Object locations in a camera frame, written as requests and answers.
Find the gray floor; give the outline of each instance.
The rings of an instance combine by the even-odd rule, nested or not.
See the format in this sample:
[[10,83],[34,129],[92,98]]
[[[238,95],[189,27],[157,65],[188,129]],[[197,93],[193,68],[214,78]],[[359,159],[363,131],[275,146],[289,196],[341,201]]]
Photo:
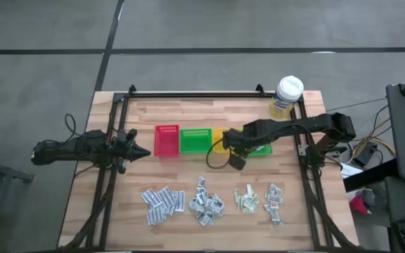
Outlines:
[[[0,0],[0,49],[104,48],[116,3]],[[114,43],[230,46],[405,46],[405,0],[132,0],[124,3]],[[84,129],[101,58],[0,56],[0,163],[35,174],[30,186],[12,185],[0,218],[0,252],[56,246],[75,163],[36,167],[30,153],[38,141],[68,137],[67,112]],[[307,90],[322,90],[326,108],[336,108],[383,98],[386,85],[405,83],[405,53],[111,56],[103,90],[130,84],[142,91],[251,90],[258,83],[273,89],[289,74]],[[350,115],[358,136],[365,136],[372,127],[367,119],[384,105],[339,112]],[[380,120],[387,117],[385,112]],[[391,132],[382,138],[392,144]],[[355,221],[362,245],[387,249],[385,220]]]

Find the wooden table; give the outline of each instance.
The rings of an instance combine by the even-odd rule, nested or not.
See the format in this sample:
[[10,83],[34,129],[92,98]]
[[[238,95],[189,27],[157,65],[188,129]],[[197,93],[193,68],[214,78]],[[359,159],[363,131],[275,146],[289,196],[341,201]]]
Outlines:
[[[87,131],[106,130],[112,97],[113,92],[96,92]],[[305,91],[304,100],[308,117],[325,112],[320,91]],[[181,129],[239,127],[269,118],[269,102],[270,98],[130,98],[126,129],[137,129],[136,142],[152,152],[156,125],[178,124]],[[314,134],[316,140],[321,136]],[[231,167],[210,169],[205,155],[151,155],[128,164],[126,174],[117,175],[106,250],[313,249],[294,138],[280,138],[272,146],[272,155],[250,157],[242,171]],[[80,162],[77,171],[89,165]],[[322,170],[328,213],[348,239],[358,244],[340,170],[334,165]],[[88,170],[74,180],[59,245],[69,242],[88,218],[97,171]],[[188,210],[199,175],[205,177],[209,194],[216,193],[226,204],[223,217],[214,226],[202,227]],[[260,196],[256,214],[243,214],[233,199],[233,189],[244,193],[248,183]],[[283,189],[284,202],[278,211],[284,223],[281,226],[272,225],[262,206],[270,183]],[[186,210],[159,226],[148,226],[148,205],[141,193],[165,186],[186,191]],[[317,224],[322,238],[321,222]]]

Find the bottle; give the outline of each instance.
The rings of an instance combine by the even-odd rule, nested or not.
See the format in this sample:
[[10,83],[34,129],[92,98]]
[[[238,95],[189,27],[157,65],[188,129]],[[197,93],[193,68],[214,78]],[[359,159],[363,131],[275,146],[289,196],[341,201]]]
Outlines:
[[272,102],[270,103],[270,115],[277,119],[289,118],[290,111],[303,91],[304,84],[298,78],[294,76],[282,78],[276,87]]

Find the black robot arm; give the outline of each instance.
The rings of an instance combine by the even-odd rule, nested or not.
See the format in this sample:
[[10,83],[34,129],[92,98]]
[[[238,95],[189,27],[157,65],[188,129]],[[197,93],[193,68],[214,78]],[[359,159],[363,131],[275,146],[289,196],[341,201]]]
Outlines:
[[323,156],[330,148],[339,142],[349,142],[356,137],[351,118],[335,113],[284,122],[258,119],[245,124],[242,131],[235,129],[225,131],[223,133],[223,147],[233,151],[229,158],[229,164],[241,170],[245,166],[245,158],[257,147],[270,144],[279,137],[314,132],[326,134],[316,145],[308,143],[307,157],[312,158],[312,162],[318,164],[324,161]]
[[35,165],[50,164],[55,161],[89,161],[98,167],[117,166],[124,173],[124,163],[150,155],[148,150],[135,142],[137,130],[127,134],[119,131],[109,141],[101,130],[92,130],[71,138],[69,141],[39,142],[32,152],[31,161]]

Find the red basket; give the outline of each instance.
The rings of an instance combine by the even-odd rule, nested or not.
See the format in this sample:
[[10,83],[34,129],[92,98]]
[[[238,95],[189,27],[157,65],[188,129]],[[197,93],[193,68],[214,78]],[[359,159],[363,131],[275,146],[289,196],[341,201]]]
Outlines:
[[176,157],[179,154],[179,126],[156,126],[154,156]]

